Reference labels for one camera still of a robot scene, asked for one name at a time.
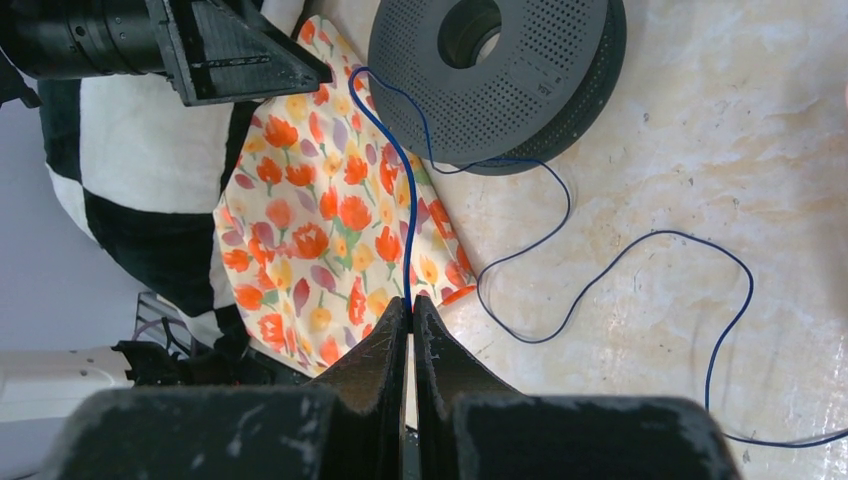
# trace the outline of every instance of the marble surface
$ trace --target marble surface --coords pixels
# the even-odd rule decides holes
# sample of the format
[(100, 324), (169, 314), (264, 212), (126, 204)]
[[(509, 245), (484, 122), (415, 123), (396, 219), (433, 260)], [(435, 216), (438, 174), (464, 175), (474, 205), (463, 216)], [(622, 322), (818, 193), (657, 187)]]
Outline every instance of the marble surface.
[[(367, 58), (378, 2), (320, 8)], [(757, 282), (718, 358), (715, 418), (728, 432), (778, 441), (848, 426), (848, 2), (626, 8), (620, 83), (596, 124), (551, 162), (575, 195), (574, 216), (550, 243), (498, 269), (485, 296), (518, 331), (546, 335), (638, 236), (674, 228), (711, 238)], [(533, 242), (565, 210), (541, 169), (434, 181), (478, 268)], [(517, 343), (476, 298), (443, 313), (463, 344), (526, 393), (701, 402), (709, 353), (745, 288), (730, 260), (657, 238), (590, 291), (547, 344)], [(731, 448), (749, 479), (848, 475), (848, 441)]]

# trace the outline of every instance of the black plastic part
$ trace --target black plastic part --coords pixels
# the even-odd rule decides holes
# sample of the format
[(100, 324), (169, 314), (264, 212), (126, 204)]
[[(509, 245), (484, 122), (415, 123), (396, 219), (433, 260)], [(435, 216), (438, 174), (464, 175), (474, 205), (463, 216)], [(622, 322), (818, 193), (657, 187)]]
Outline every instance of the black plastic part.
[(41, 478), (410, 478), (410, 323), (424, 480), (739, 478), (694, 403), (522, 395), (450, 336), (427, 298), (414, 315), (394, 299), (368, 338), (301, 387), (100, 393), (69, 419)]
[(251, 0), (0, 0), (0, 47), (37, 79), (162, 74), (189, 106), (332, 81)]
[(21, 99), (29, 108), (41, 106), (41, 99), (24, 83), (23, 77), (0, 52), (0, 106), (10, 100)]

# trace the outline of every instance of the blue cable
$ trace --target blue cable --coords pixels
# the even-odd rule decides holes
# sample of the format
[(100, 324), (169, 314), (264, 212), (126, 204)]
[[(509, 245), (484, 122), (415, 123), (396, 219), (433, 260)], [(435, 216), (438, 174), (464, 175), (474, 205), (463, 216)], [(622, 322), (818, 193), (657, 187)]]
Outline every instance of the blue cable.
[[(445, 170), (439, 169), (436, 166), (436, 164), (433, 160), (433, 147), (432, 147), (432, 143), (431, 143), (430, 127), (427, 123), (427, 117), (424, 115), (424, 111), (421, 110), (421, 107), (418, 105), (418, 103), (408, 93), (404, 92), (403, 90), (401, 90), (401, 89), (399, 89), (399, 88), (397, 88), (393, 85), (390, 85), (390, 84), (384, 82), (382, 79), (380, 79), (380, 77), (378, 77), (368, 67), (357, 68), (356, 70), (353, 71), (353, 73), (351, 73), (350, 80), (348, 81), (348, 88), (350, 89), (350, 94), (353, 97), (354, 103), (356, 103), (356, 106), (363, 112), (363, 114), (365, 114), (366, 117), (368, 117), (368, 120), (370, 120), (380, 130), (380, 132), (382, 132), (383, 135), (386, 136), (386, 138), (389, 140), (389, 143), (391, 143), (392, 146), (395, 147), (395, 150), (397, 150), (398, 155), (400, 156), (401, 160), (403, 161), (404, 167), (406, 168), (406, 175), (407, 175), (407, 178), (409, 179), (410, 194), (411, 194), (410, 202), (411, 202), (412, 206), (411, 206), (411, 213), (410, 213), (409, 234), (407, 235), (407, 239), (406, 239), (406, 251), (404, 252), (404, 261), (403, 262), (404, 262), (404, 294), (406, 295), (406, 298), (404, 300), (407, 302), (407, 305), (411, 305), (411, 300), (410, 300), (410, 298), (411, 298), (411, 296), (410, 296), (411, 295), (410, 294), (411, 286), (410, 286), (409, 268), (410, 268), (410, 264), (411, 264), (410, 257), (412, 256), (412, 240), (413, 240), (413, 237), (414, 237), (415, 225), (416, 225), (416, 221), (417, 221), (417, 205), (416, 205), (417, 204), (417, 196), (416, 196), (416, 193), (415, 193), (415, 177), (414, 177), (414, 173), (412, 171), (412, 165), (409, 162), (409, 158), (407, 158), (406, 153), (404, 152), (403, 148), (400, 146), (397, 139), (389, 131), (389, 129), (373, 113), (371, 113), (370, 110), (368, 110), (365, 107), (365, 105), (359, 99), (359, 96), (356, 94), (356, 90), (354, 89), (354, 86), (353, 86), (353, 81), (357, 77), (357, 75), (359, 75), (361, 73), (368, 73), (369, 75), (371, 75), (371, 78), (374, 79), (374, 81), (376, 81), (378, 84), (380, 84), (383, 88), (406, 98), (406, 100), (418, 112), (418, 115), (421, 118), (421, 123), (424, 127), (424, 137), (427, 141), (427, 152), (428, 152), (428, 155), (430, 157), (430, 167), (434, 171), (439, 172), (439, 173), (444, 174), (444, 175), (454, 175), (454, 174), (457, 174), (457, 173), (464, 172), (464, 171), (466, 171), (466, 170), (468, 170), (468, 169), (470, 169), (470, 168), (472, 168), (476, 165), (483, 164), (483, 163), (487, 162), (488, 160), (484, 160), (484, 161), (481, 161), (481, 162), (474, 162), (474, 163), (471, 163), (469, 165), (465, 165), (462, 168), (459, 168), (457, 170), (452, 170), (452, 171), (445, 171)], [(541, 246), (542, 244), (547, 242), (551, 237), (553, 237), (554, 235), (559, 233), (563, 229), (563, 227), (565, 227), (565, 224), (568, 222), (569, 218), (571, 217), (571, 206), (572, 206), (571, 193), (568, 190), (568, 186), (559, 177), (559, 175), (557, 175), (556, 172), (554, 172), (554, 170), (551, 169), (551, 167), (548, 166), (544, 162), (541, 162), (539, 160), (521, 159), (521, 158), (497, 158), (497, 159), (494, 159), (494, 160), (508, 160), (508, 161), (513, 161), (513, 162), (534, 163), (534, 164), (537, 164), (539, 166), (544, 167), (551, 175), (553, 175), (554, 179), (556, 179), (556, 181), (562, 187), (563, 191), (565, 192), (565, 197), (568, 201), (568, 206), (567, 206), (567, 209), (566, 209), (565, 216), (562, 219), (562, 221), (556, 226), (556, 228), (554, 228), (550, 233), (548, 233), (547, 235), (542, 237), (541, 240), (531, 244), (529, 247), (526, 247), (526, 248), (518, 251), (517, 253), (513, 253), (512, 255), (508, 255), (504, 258), (501, 258), (501, 259), (496, 260), (495, 262), (489, 264), (487, 267), (485, 267), (480, 272), (480, 275), (478, 275), (478, 277), (477, 277), (477, 289), (476, 289), (477, 290), (477, 298), (480, 301), (480, 305), (483, 307), (483, 310), (486, 311), (486, 313), (489, 315), (489, 317), (491, 317), (492, 320), (494, 320), (494, 322), (499, 327), (501, 327), (506, 333), (508, 333), (510, 336), (512, 336), (513, 338), (515, 338), (519, 342), (522, 342), (522, 343), (525, 343), (525, 344), (530, 344), (530, 345), (538, 345), (538, 344), (546, 343), (546, 342), (553, 340), (557, 335), (559, 335), (562, 332), (562, 330), (568, 324), (568, 321), (571, 319), (571, 316), (574, 314), (575, 310), (577, 309), (577, 306), (580, 304), (580, 301), (583, 299), (583, 297), (586, 295), (586, 293), (588, 293), (589, 290), (593, 286), (595, 286), (595, 284), (600, 282), (618, 264), (618, 262), (621, 261), (622, 258), (624, 258), (624, 256), (628, 252), (630, 252), (633, 248), (635, 248), (637, 245), (641, 244), (642, 242), (644, 242), (644, 241), (646, 241), (646, 240), (648, 240), (652, 237), (656, 237), (658, 235), (679, 236), (679, 237), (683, 237), (683, 238), (686, 238), (688, 240), (691, 240), (695, 243), (709, 247), (713, 250), (716, 250), (716, 251), (724, 254), (726, 257), (733, 260), (745, 272), (745, 275), (748, 279), (748, 293), (745, 296), (745, 301), (743, 302), (742, 307), (736, 313), (736, 316), (733, 317), (733, 320), (727, 325), (727, 327), (725, 327), (725, 329), (721, 332), (721, 335), (719, 335), (718, 340), (716, 341), (715, 346), (713, 347), (712, 354), (710, 355), (710, 363), (707, 367), (707, 374), (706, 374), (706, 378), (704, 380), (704, 409), (709, 412), (710, 411), (710, 389), (711, 389), (710, 387), (711, 387), (711, 384), (712, 384), (713, 370), (715, 368), (715, 363), (716, 363), (716, 358), (718, 357), (718, 352), (719, 352), (719, 350), (721, 350), (721, 347), (724, 344), (724, 340), (727, 338), (727, 336), (730, 334), (730, 332), (736, 327), (736, 324), (739, 322), (739, 320), (742, 318), (742, 316), (748, 310), (748, 306), (751, 304), (751, 299), (754, 297), (754, 275), (751, 273), (751, 270), (748, 268), (748, 266), (745, 264), (745, 262), (740, 260), (739, 257), (732, 254), (730, 251), (728, 251), (724, 247), (721, 247), (721, 246), (719, 246), (719, 245), (717, 245), (717, 244), (715, 244), (711, 241), (708, 241), (708, 240), (702, 240), (702, 239), (697, 238), (697, 237), (690, 235), (688, 233), (683, 233), (683, 232), (680, 232), (680, 231), (677, 231), (677, 230), (655, 230), (655, 231), (652, 231), (650, 233), (642, 235), (641, 237), (639, 237), (636, 240), (634, 240), (633, 242), (631, 242), (624, 250), (622, 250), (612, 260), (612, 262), (607, 266), (607, 268), (605, 268), (598, 276), (596, 276), (594, 279), (592, 279), (583, 288), (583, 290), (580, 291), (580, 293), (574, 299), (574, 302), (571, 304), (571, 308), (568, 310), (568, 314), (565, 316), (565, 319), (562, 321), (560, 326), (553, 333), (551, 333), (550, 335), (547, 335), (543, 338), (539, 338), (539, 339), (529, 339), (529, 338), (523, 337), (520, 334), (516, 333), (514, 330), (512, 330), (510, 327), (508, 327), (505, 323), (503, 323), (503, 321), (501, 321), (501, 319), (498, 318), (498, 316), (492, 311), (491, 307), (489, 307), (489, 305), (483, 300), (483, 296), (481, 294), (482, 288), (480, 288), (480, 286), (483, 284), (483, 280), (484, 280), (486, 273), (488, 273), (492, 268), (494, 268), (494, 267), (496, 267), (496, 266), (498, 266), (502, 263), (513, 260), (517, 257), (520, 257), (521, 255), (524, 255), (524, 254), (530, 252), (531, 250)], [(740, 442), (740, 443), (745, 443), (745, 444), (748, 444), (748, 445), (758, 445), (758, 446), (763, 446), (763, 447), (787, 448), (787, 449), (803, 449), (803, 448), (818, 447), (818, 446), (821, 446), (821, 445), (826, 445), (826, 444), (831, 443), (831, 442), (835, 442), (837, 440), (848, 438), (848, 429), (840, 430), (839, 432), (835, 432), (835, 433), (825, 434), (825, 435), (822, 435), (818, 440), (806, 441), (806, 442), (804, 442), (804, 441), (799, 441), (799, 442), (770, 442), (770, 441), (764, 441), (764, 440), (754, 440), (752, 438), (737, 437), (735, 435), (729, 435), (727, 433), (725, 433), (724, 436), (729, 438), (730, 440), (734, 440), (734, 441)]]

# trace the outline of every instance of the purple leaf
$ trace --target purple leaf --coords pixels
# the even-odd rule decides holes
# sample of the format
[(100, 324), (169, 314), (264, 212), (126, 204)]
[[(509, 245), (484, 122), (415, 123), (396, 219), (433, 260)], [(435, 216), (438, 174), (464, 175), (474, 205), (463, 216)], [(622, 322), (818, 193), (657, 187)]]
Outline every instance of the purple leaf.
[(231, 247), (238, 247), (244, 244), (244, 240), (241, 235), (239, 235), (239, 233), (235, 230), (230, 230), (229, 232), (221, 235), (221, 240)]
[(250, 179), (247, 175), (243, 173), (236, 174), (236, 183), (239, 187), (245, 188), (247, 190), (252, 190), (255, 185), (253, 184), (253, 180)]
[(299, 317), (300, 311), (309, 300), (309, 282), (305, 278), (301, 278), (297, 285), (294, 286), (294, 312)]
[(238, 233), (240, 237), (244, 238), (244, 225), (241, 224), (241, 220), (233, 217), (233, 228), (236, 229), (236, 233)]
[(347, 327), (345, 327), (345, 344), (348, 348), (356, 346), (356, 337), (353, 336), (353, 332), (351, 332)]
[(400, 222), (400, 242), (406, 244), (406, 237), (409, 235), (409, 224)]
[(430, 220), (430, 209), (427, 208), (427, 203), (423, 198), (418, 199), (418, 219), (415, 222), (415, 233), (421, 235), (421, 230), (424, 228), (424, 224)]
[(336, 278), (333, 277), (333, 274), (329, 270), (321, 265), (313, 265), (310, 271), (312, 272), (312, 279), (315, 280), (315, 283), (330, 292), (336, 291)]
[(256, 232), (256, 236), (259, 237), (259, 241), (265, 248), (273, 249), (275, 247), (274, 229), (271, 228), (271, 225), (265, 222), (257, 222), (253, 224), (253, 231)]
[(298, 190), (297, 199), (300, 200), (300, 204), (303, 208), (308, 210), (310, 213), (315, 213), (315, 200), (312, 200), (312, 197), (310, 197), (308, 193)]
[(318, 150), (315, 148), (315, 145), (305, 138), (302, 142), (300, 142), (300, 151), (307, 157), (315, 157), (318, 155)]
[(374, 165), (377, 163), (377, 149), (374, 148), (374, 145), (370, 143), (365, 145), (365, 158), (368, 159), (368, 163)]
[(338, 118), (333, 119), (333, 143), (340, 152), (344, 152), (347, 147), (347, 127)]

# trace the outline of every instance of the green leaf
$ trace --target green leaf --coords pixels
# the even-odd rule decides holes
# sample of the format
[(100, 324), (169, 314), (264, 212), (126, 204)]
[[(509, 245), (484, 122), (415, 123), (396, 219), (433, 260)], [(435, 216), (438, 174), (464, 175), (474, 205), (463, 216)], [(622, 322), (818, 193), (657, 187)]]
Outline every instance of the green leaf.
[(280, 303), (280, 292), (277, 290), (269, 290), (262, 297), (262, 303), (265, 305), (276, 305)]

